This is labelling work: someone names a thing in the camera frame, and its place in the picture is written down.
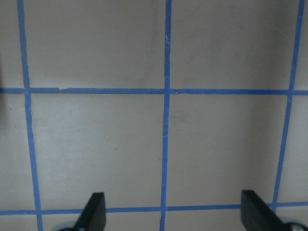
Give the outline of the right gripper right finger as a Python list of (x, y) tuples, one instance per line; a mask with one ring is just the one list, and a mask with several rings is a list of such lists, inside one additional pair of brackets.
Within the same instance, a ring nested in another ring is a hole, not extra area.
[(253, 190), (241, 192), (241, 222), (247, 231), (289, 230)]

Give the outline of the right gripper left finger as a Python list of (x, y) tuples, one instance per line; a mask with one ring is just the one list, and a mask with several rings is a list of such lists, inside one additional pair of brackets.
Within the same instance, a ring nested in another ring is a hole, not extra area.
[(73, 226), (73, 231), (103, 231), (106, 226), (104, 193), (93, 193)]

